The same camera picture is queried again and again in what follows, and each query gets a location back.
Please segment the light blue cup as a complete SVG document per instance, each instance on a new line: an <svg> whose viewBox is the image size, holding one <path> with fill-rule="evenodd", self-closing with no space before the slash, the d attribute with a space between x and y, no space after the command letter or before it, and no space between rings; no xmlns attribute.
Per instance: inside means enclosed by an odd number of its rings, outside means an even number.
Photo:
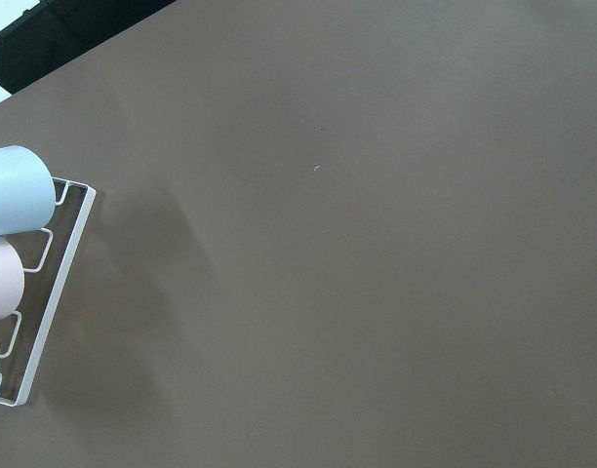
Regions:
<svg viewBox="0 0 597 468"><path fill-rule="evenodd" d="M0 236L45 227L56 207L52 176L31 150L0 148Z"/></svg>

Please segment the pink cup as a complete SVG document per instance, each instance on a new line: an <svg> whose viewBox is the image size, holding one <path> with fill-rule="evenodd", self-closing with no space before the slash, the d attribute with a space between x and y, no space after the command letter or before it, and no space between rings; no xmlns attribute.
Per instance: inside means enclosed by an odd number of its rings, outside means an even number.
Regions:
<svg viewBox="0 0 597 468"><path fill-rule="evenodd" d="M23 266L15 248L0 237L0 320L16 311L24 291Z"/></svg>

